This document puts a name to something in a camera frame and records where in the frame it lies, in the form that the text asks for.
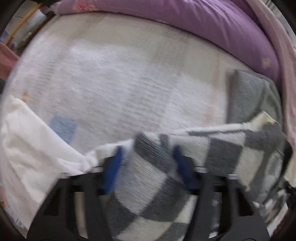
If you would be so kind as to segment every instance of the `checkered fabric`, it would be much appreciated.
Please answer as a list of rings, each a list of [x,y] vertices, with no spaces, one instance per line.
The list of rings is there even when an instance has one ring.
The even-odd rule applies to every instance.
[[[261,131],[190,131],[183,134],[139,134],[126,153],[107,204],[106,216],[115,240],[182,240],[196,196],[187,193],[176,173],[171,150],[179,145],[196,166],[217,175],[237,173],[261,202],[280,175],[284,136],[279,124]],[[213,205],[218,209],[219,194]],[[218,228],[219,215],[212,230]]]

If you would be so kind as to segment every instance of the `purple pillow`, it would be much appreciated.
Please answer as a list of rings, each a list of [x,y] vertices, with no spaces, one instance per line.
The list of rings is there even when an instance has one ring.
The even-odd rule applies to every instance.
[[[248,7],[242,0],[62,0],[53,6],[59,14],[106,11],[165,22],[212,41],[279,85],[277,54]]]

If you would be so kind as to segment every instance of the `gray fabric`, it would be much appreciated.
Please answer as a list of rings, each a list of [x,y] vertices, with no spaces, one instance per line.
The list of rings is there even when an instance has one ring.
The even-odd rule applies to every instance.
[[[176,173],[171,155],[175,145],[185,156],[194,157],[196,166],[205,166],[222,176],[237,173],[261,209],[280,175],[283,156],[277,148],[284,135],[278,123],[261,131],[188,131],[149,136],[153,140],[140,133],[133,149],[126,151],[114,194],[107,204],[107,220],[115,240],[174,241],[184,236],[196,197],[185,191]],[[219,227],[220,203],[221,194],[217,193],[213,232]]]
[[[282,125],[281,99],[274,82],[261,74],[237,70],[231,77],[227,122],[247,122],[261,111]]]

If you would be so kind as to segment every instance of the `yellow cable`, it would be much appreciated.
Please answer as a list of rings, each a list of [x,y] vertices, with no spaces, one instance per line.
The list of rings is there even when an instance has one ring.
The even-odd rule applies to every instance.
[[[20,23],[11,31],[8,37],[5,39],[4,44],[7,45],[10,40],[13,38],[15,33],[24,25],[24,23],[42,6],[42,3],[39,3],[37,6],[31,9],[26,16],[20,21]]]

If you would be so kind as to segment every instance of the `white mattress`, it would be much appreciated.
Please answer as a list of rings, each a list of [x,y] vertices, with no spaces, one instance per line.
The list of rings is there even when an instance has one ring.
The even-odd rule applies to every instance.
[[[2,104],[7,95],[23,99],[85,153],[138,131],[225,123],[234,69],[250,70],[216,45],[163,23],[100,12],[65,15],[28,46]],[[3,151],[0,164],[8,203],[28,228],[36,203]]]

